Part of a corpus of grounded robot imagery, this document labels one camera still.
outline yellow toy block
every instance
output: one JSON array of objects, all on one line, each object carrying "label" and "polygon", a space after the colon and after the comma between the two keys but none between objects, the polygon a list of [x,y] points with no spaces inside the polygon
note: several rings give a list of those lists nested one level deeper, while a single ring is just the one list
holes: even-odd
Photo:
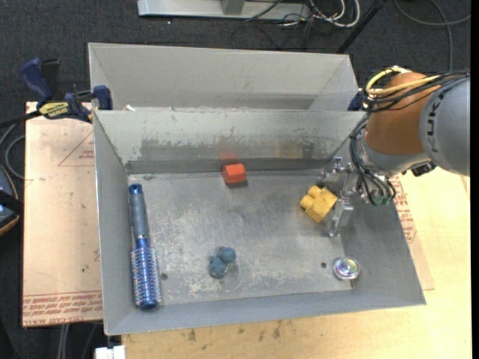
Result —
[{"label": "yellow toy block", "polygon": [[301,199],[300,205],[305,209],[305,213],[309,218],[320,223],[335,205],[337,199],[338,197],[327,188],[311,186],[308,194]]}]

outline gray metal tray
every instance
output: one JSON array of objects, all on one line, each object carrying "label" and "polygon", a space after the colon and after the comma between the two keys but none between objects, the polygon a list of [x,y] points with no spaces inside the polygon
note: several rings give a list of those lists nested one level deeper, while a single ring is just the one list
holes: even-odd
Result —
[{"label": "gray metal tray", "polygon": [[[393,203],[353,203],[336,237],[299,205],[319,170],[347,157],[362,117],[346,111],[357,92],[347,56],[91,44],[90,65],[115,106],[94,115],[106,334],[424,303]],[[224,184],[231,162],[246,185]],[[131,182],[144,186],[164,278],[148,312],[133,301]],[[222,245],[237,261],[216,280],[208,258]],[[332,273],[343,255],[361,265],[352,283]]]}]

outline red block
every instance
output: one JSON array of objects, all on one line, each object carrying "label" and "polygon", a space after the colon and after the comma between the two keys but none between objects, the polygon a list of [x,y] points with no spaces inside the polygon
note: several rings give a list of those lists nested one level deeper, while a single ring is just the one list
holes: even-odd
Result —
[{"label": "red block", "polygon": [[246,181],[246,169],[243,164],[225,165],[222,169],[225,183],[240,183]]}]

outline table surface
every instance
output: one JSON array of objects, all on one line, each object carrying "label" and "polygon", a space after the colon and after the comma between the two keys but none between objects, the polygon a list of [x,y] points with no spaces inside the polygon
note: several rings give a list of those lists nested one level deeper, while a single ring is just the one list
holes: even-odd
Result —
[{"label": "table surface", "polygon": [[471,358],[470,179],[401,182],[435,288],[427,305],[123,335],[136,358]]}]

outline cardboard sheet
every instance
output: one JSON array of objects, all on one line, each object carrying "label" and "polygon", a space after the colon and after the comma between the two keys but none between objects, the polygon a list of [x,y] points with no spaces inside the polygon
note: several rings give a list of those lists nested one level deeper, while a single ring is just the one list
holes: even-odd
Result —
[{"label": "cardboard sheet", "polygon": [[102,319],[96,198],[92,125],[29,120],[23,326]]}]

